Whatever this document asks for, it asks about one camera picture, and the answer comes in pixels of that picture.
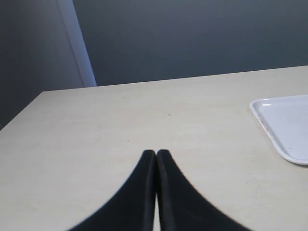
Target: beige table surface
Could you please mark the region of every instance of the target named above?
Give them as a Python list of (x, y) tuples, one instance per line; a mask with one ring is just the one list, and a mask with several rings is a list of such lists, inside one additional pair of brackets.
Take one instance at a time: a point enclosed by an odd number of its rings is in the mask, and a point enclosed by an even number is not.
[(308, 66), (43, 92), (0, 131), (0, 230), (67, 230), (121, 187), (144, 149), (161, 148), (238, 222), (307, 230), (308, 168), (278, 155), (249, 108), (307, 93)]

